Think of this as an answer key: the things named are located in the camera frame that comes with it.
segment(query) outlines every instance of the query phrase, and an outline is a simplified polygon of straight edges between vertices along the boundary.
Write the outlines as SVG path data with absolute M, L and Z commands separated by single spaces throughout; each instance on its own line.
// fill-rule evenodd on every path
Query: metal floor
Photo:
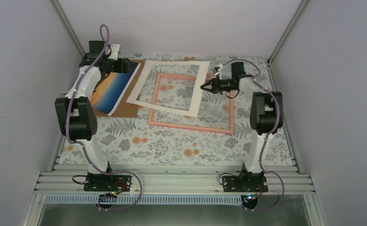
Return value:
M 263 197 L 258 208 L 276 202 L 277 195 Z M 45 204 L 40 226 L 308 226 L 310 220 L 302 195 L 288 195 L 267 212 L 244 212 L 229 205 L 137 205 L 126 211 L 98 211 L 88 204 Z

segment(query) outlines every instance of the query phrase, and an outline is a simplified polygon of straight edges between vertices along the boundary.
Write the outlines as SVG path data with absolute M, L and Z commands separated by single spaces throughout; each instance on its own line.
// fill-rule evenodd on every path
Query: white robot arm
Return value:
M 248 60 L 232 60 L 228 63 L 234 61 L 236 62 L 231 64 L 231 78 L 220 79 L 221 68 L 224 66 L 220 65 L 215 67 L 216 78 L 206 82 L 201 86 L 201 89 L 214 94 L 237 90 L 238 94 L 240 89 L 243 89 L 243 83 L 240 82 L 241 79 L 245 81 L 247 80 L 246 78 L 253 77 L 253 75 L 245 73 L 243 62 L 252 64 L 261 74 L 258 67 Z M 224 192 L 253 192 L 261 189 L 264 192 L 268 191 L 266 178 L 264 177 L 265 171 L 261 163 L 266 157 L 265 150 L 268 149 L 271 139 L 277 132 L 277 129 L 283 125 L 282 94 L 280 92 L 270 92 L 258 84 L 254 78 L 248 82 L 254 83 L 257 89 L 262 89 L 265 92 L 253 93 L 250 112 L 250 125 L 253 129 L 253 137 L 250 152 L 245 158 L 239 176 L 222 177 Z
M 86 178 L 87 182 L 84 187 L 85 191 L 115 190 L 113 176 L 100 173 L 100 171 L 111 172 L 112 169 L 105 156 L 101 153 L 96 139 L 98 125 L 90 105 L 90 98 L 103 75 L 111 72 L 125 73 L 130 70 L 131 66 L 128 59 L 118 58 L 119 45 L 109 46 L 108 54 L 101 56 L 97 62 L 94 61 L 99 56 L 103 46 L 103 41 L 89 42 L 89 53 L 83 57 L 80 63 L 80 72 L 73 88 L 69 90 L 65 97 L 58 98 L 55 102 L 58 122 L 63 135 L 66 135 L 67 115 L 75 113 L 70 116 L 69 138 L 74 142 L 82 143 L 86 149 L 88 159 L 92 161 L 92 164 L 88 163 L 89 168 Z M 72 109 L 71 112 L 67 112 L 71 98 L 73 98 Z

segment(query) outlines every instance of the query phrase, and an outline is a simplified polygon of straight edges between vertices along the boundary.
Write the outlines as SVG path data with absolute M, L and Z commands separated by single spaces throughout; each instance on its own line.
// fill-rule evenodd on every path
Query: red wire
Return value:
M 121 192 L 123 192 L 124 190 L 125 190 L 125 187 L 126 187 L 126 183 L 125 182 L 123 182 L 123 181 L 121 181 L 121 180 L 118 180 L 118 181 L 115 181 L 114 182 L 114 185 L 116 185 L 116 184 L 122 184 L 122 186 L 121 186 Z
M 262 187 L 261 187 L 261 185 L 257 185 L 258 187 L 259 187 L 259 189 L 260 189 L 260 196 L 259 197 L 261 197 L 262 196 Z

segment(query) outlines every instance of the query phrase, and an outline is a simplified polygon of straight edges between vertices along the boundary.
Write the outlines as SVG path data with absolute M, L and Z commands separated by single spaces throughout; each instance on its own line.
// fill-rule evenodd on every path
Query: floral tablecloth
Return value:
M 183 55 L 142 55 L 123 56 L 129 59 L 185 61 L 210 61 L 209 72 L 218 64 L 237 57 L 232 56 L 183 56 Z M 266 60 L 258 57 L 244 57 L 255 63 L 261 70 L 258 82 L 271 88 L 266 68 Z M 256 69 L 245 64 L 248 73 L 257 74 Z M 230 76 L 230 67 L 223 69 L 223 74 Z M 146 101 L 152 92 L 141 93 L 140 100 Z M 207 95 L 218 99 L 218 95 Z M 147 124 L 148 108 L 141 107 L 137 118 L 98 117 L 97 139 L 101 152 L 111 164 L 139 165 L 241 165 L 250 151 L 252 129 L 250 127 L 250 107 L 252 93 L 240 93 L 235 98 L 235 133 L 192 131 L 185 129 L 162 128 Z M 264 165 L 292 165 L 283 129 L 272 140 L 266 151 Z M 60 164 L 86 163 L 78 145 L 65 143 Z

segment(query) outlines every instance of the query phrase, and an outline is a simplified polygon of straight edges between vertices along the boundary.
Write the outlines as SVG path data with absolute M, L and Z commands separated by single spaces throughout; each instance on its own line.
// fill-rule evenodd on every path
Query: white wall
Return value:
M 54 101 L 79 60 L 49 1 L 0 1 L 0 226 L 21 224 L 55 154 Z
M 123 53 L 269 57 L 301 0 L 59 0 L 83 47 L 105 23 Z
M 367 1 L 310 1 L 273 65 L 328 224 L 367 225 Z

